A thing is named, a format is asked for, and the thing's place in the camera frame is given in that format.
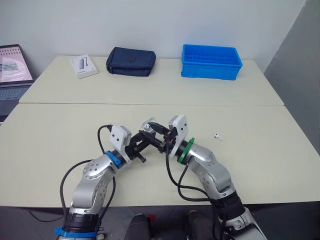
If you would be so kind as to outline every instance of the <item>gray wall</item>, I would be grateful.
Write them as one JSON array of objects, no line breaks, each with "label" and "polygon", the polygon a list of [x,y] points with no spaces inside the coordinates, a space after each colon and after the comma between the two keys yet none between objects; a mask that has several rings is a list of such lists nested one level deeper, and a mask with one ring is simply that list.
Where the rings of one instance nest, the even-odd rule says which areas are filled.
[{"label": "gray wall", "polygon": [[264,74],[319,152],[320,0],[306,2]]}]

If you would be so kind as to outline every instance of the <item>laptop screen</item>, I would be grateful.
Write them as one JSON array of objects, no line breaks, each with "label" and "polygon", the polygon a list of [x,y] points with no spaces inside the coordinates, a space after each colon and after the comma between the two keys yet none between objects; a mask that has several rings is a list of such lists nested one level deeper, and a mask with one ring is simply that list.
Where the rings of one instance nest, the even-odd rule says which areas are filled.
[{"label": "laptop screen", "polygon": [[0,46],[0,85],[30,82],[33,82],[33,78],[20,46]]}]

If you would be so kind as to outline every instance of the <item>small white object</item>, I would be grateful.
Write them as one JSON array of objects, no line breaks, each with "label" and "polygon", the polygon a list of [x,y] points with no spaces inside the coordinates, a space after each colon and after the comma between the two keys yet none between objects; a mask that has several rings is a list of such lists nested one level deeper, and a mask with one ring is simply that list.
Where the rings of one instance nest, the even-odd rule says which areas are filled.
[{"label": "small white object", "polygon": [[222,137],[220,136],[220,134],[218,132],[214,135],[214,138],[222,141]]},{"label": "small white object", "polygon": [[82,79],[98,73],[97,68],[88,54],[75,56],[69,59],[74,73],[78,79]]},{"label": "small white object", "polygon": [[153,129],[150,127],[150,125],[148,124],[148,123],[150,123],[150,122],[156,123],[157,120],[156,120],[155,117],[150,117],[150,118],[144,120],[144,121],[141,123],[141,128],[142,128],[144,131],[152,134],[152,133],[155,132],[155,130],[153,130]]}]

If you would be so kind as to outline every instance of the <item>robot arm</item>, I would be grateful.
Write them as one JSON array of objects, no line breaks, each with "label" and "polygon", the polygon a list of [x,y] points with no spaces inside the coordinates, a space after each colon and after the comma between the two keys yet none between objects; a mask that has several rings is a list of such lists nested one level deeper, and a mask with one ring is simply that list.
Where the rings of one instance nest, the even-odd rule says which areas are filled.
[{"label": "robot arm", "polygon": [[267,239],[249,209],[243,206],[228,170],[217,161],[213,152],[194,144],[194,138],[189,142],[185,141],[188,133],[185,115],[174,116],[169,122],[169,129],[155,122],[150,122],[149,125],[157,133],[164,135],[165,141],[157,146],[158,150],[164,152],[164,146],[169,144],[170,157],[176,156],[179,163],[188,165],[199,178],[208,197],[219,203],[216,210],[221,224],[222,219],[225,219],[222,228],[228,239]]},{"label": "robot arm", "polygon": [[[65,224],[55,230],[59,240],[94,239],[100,230],[109,183],[134,158],[138,157],[143,163],[146,161],[140,152],[150,143],[141,133],[131,138],[131,132],[124,126],[108,125],[107,128],[111,132],[109,140],[114,150],[106,151],[84,167]],[[155,136],[155,132],[151,130],[150,135]]]}]

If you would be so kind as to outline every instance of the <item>blue plastic crate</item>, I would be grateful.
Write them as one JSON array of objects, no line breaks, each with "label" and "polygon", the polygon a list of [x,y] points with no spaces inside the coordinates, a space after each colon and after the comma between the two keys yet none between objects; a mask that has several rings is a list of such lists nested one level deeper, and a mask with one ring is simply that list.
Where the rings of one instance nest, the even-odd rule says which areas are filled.
[{"label": "blue plastic crate", "polygon": [[183,45],[182,77],[236,80],[241,67],[234,47]]}]

